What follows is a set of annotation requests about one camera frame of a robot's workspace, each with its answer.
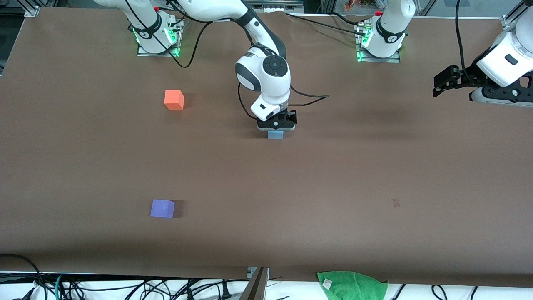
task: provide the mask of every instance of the purple cube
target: purple cube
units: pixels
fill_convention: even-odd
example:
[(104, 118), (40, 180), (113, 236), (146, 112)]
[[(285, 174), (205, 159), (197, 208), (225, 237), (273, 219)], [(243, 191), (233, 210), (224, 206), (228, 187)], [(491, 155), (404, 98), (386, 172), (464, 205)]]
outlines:
[(154, 199), (150, 217), (172, 219), (174, 217), (174, 201)]

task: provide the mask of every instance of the orange cube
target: orange cube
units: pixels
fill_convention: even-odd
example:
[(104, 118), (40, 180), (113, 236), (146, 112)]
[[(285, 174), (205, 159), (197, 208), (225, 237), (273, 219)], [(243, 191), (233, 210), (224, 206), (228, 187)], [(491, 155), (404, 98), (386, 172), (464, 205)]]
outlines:
[(183, 103), (185, 102), (185, 97), (180, 90), (166, 90), (165, 91), (165, 106), (169, 110), (178, 110), (183, 109)]

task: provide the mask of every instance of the teal cable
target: teal cable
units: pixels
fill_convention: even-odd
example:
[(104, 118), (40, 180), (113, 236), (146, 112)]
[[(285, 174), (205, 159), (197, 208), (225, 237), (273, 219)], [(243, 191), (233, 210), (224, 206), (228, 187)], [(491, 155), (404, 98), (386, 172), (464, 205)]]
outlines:
[(55, 300), (59, 300), (59, 283), (61, 281), (61, 277), (63, 277), (63, 274), (60, 274), (58, 279), (55, 281)]

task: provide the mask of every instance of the green towel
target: green towel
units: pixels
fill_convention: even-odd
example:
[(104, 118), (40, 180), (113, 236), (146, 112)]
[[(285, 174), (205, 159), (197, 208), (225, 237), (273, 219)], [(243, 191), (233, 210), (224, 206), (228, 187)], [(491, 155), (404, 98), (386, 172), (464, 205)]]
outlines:
[(321, 272), (318, 281), (329, 300), (383, 300), (387, 283), (355, 272)]

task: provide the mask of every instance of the brown table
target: brown table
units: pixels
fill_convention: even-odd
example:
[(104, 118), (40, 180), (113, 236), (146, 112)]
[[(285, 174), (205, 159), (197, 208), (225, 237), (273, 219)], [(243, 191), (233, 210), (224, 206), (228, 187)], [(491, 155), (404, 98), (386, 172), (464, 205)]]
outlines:
[[(413, 20), (402, 62), (370, 64), (350, 34), (261, 17), (287, 45), (294, 87), (331, 94), (299, 109), (284, 140), (239, 106), (233, 64), (248, 44), (234, 23), (209, 26), (181, 69), (136, 57), (120, 11), (27, 18), (0, 78), (1, 251), (46, 271), (243, 277), (267, 265), (288, 280), (353, 270), (533, 286), (533, 110), (469, 102), (471, 89), (431, 97), (433, 76), (459, 62), (452, 19)], [(461, 26), (468, 62), (501, 31)], [(166, 89), (185, 93), (185, 110), (164, 107)], [(256, 96), (243, 91), (247, 105)], [(185, 201), (185, 216), (149, 217), (152, 199)]]

